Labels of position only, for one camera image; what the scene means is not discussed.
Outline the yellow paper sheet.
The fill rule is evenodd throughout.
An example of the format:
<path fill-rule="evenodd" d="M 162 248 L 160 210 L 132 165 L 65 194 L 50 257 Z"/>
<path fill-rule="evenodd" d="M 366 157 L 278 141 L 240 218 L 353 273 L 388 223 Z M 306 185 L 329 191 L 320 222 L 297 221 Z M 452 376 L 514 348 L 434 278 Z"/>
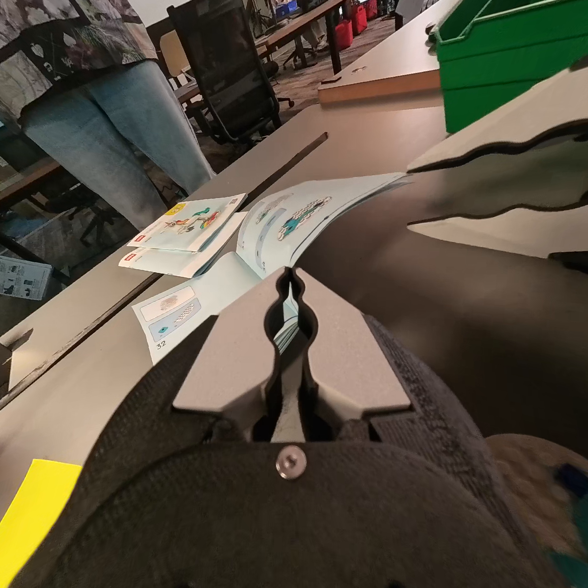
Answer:
<path fill-rule="evenodd" d="M 1 587 L 8 587 L 63 511 L 81 465 L 34 459 L 1 520 Z"/>

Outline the green plastic bin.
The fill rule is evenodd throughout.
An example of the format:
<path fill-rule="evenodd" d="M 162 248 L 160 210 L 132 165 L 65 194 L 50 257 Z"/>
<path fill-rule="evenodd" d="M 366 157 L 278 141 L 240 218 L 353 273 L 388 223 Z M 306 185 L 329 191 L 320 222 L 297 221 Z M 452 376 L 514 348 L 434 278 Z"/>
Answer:
<path fill-rule="evenodd" d="M 454 134 L 587 56 L 587 1 L 460 1 L 429 40 Z"/>

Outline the black mesh office chair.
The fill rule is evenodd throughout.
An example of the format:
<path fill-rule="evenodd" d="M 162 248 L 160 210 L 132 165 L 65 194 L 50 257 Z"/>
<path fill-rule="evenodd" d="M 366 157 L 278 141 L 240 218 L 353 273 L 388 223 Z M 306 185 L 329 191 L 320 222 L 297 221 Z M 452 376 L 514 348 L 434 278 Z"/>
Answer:
<path fill-rule="evenodd" d="M 279 103 L 254 45 L 242 1 L 188 1 L 168 15 L 202 100 L 187 107 L 204 135 L 253 145 L 281 126 Z"/>

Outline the white pictogram sheet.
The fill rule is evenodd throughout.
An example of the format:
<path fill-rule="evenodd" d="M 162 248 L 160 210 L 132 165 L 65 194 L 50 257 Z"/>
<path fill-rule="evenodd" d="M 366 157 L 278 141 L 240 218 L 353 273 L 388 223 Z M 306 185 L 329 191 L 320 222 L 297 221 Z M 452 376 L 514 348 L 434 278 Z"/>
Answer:
<path fill-rule="evenodd" d="M 1 295 L 43 300 L 53 267 L 45 263 L 1 256 Z"/>

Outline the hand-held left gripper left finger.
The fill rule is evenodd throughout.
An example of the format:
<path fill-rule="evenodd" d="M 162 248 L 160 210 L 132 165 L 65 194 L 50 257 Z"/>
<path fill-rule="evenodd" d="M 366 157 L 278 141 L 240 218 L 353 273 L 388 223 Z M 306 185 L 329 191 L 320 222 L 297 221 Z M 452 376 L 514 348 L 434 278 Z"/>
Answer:
<path fill-rule="evenodd" d="M 220 417 L 256 442 L 271 441 L 283 407 L 275 336 L 285 322 L 290 278 L 290 268 L 280 267 L 218 314 L 174 409 Z"/>

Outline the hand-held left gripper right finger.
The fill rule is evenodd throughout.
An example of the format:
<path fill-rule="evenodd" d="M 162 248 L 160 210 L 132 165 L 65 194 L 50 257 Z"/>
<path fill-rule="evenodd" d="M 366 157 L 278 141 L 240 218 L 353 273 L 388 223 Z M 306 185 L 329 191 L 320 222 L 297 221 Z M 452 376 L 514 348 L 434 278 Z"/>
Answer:
<path fill-rule="evenodd" d="M 333 439 L 350 421 L 411 409 L 366 315 L 302 269 L 292 271 L 292 293 L 307 338 L 298 391 L 306 439 Z"/>

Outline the small booklet with unicorn picture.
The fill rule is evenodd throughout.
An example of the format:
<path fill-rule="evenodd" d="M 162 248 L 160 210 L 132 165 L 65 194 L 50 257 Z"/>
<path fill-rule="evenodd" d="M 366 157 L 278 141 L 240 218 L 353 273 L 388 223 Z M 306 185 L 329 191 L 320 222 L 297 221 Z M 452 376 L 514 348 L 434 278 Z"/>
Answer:
<path fill-rule="evenodd" d="M 165 251 L 199 252 L 240 208 L 247 194 L 183 201 L 137 234 L 128 246 Z"/>

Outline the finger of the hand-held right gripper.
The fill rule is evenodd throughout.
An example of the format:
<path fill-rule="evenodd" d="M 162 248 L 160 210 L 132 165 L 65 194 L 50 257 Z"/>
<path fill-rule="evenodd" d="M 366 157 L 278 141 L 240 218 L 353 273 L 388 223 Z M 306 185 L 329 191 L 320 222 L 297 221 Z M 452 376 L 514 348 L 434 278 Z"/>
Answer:
<path fill-rule="evenodd" d="M 445 242 L 547 259 L 587 252 L 587 198 L 555 208 L 515 206 L 485 216 L 414 222 L 409 231 Z"/>
<path fill-rule="evenodd" d="M 587 60 L 578 60 L 408 164 L 408 173 L 464 165 L 489 154 L 517 155 L 560 137 L 587 134 Z"/>

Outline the white toy brick model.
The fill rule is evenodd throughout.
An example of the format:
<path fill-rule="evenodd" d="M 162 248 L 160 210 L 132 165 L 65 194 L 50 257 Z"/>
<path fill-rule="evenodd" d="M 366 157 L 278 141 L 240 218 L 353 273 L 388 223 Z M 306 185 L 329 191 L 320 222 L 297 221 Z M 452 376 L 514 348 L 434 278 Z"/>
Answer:
<path fill-rule="evenodd" d="M 545 439 L 486 439 L 516 512 L 571 587 L 587 587 L 587 459 Z"/>

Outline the long wooden table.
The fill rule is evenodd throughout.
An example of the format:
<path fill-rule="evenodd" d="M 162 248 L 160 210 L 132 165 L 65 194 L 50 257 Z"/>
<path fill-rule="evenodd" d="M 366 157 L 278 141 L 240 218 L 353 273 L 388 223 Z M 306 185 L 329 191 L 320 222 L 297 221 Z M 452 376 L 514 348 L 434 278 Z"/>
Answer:
<path fill-rule="evenodd" d="M 21 178 L 1 189 L 1 205 L 10 207 L 9 202 L 17 202 L 21 196 L 25 198 L 25 193 L 28 190 L 32 190 L 40 182 L 48 180 L 61 169 L 62 166 L 49 157 L 29 166 L 20 172 Z"/>
<path fill-rule="evenodd" d="M 302 34 L 311 27 L 311 24 L 318 21 L 320 18 L 325 19 L 326 35 L 329 47 L 329 54 L 332 61 L 332 69 L 334 75 L 338 75 L 342 70 L 341 57 L 336 43 L 336 31 L 334 19 L 339 14 L 340 9 L 343 15 L 347 16 L 348 11 L 345 8 L 347 1 L 325 1 L 317 7 L 303 13 L 294 19 L 291 19 L 280 30 L 269 35 L 262 40 L 262 46 L 273 54 L 278 49 L 284 47 L 291 41 L 295 43 L 295 55 L 298 55 L 300 62 L 299 69 L 305 69 L 315 65 L 315 62 L 309 62 L 306 59 L 306 53 L 302 44 Z"/>

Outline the small plain instruction booklet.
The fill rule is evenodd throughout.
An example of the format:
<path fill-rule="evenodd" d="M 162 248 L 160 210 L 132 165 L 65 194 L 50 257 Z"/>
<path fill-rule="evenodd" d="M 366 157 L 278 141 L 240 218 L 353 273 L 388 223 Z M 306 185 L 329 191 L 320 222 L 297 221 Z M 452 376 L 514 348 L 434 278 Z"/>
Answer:
<path fill-rule="evenodd" d="M 125 255 L 119 267 L 176 277 L 192 278 L 204 273 L 225 244 L 239 230 L 247 212 L 237 212 L 217 232 L 202 252 L 170 251 L 140 247 Z"/>

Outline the large instruction booklet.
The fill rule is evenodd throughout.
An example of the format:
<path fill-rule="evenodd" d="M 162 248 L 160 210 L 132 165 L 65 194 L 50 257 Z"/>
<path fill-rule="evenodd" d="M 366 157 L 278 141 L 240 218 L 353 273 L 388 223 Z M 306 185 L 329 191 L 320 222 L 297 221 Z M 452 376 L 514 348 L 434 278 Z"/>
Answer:
<path fill-rule="evenodd" d="M 256 202 L 243 215 L 236 250 L 202 275 L 133 306 L 152 364 L 262 280 L 293 268 L 335 219 L 371 197 L 409 182 L 405 173 L 311 180 Z"/>

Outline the tan wooden chair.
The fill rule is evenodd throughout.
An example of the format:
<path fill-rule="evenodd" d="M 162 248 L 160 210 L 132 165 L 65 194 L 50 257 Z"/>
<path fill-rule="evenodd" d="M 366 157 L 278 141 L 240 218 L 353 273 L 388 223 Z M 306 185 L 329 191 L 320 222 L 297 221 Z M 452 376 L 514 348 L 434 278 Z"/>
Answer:
<path fill-rule="evenodd" d="M 202 95 L 176 30 L 160 38 L 160 52 L 168 69 L 169 81 L 178 102 L 186 107 L 201 107 Z"/>

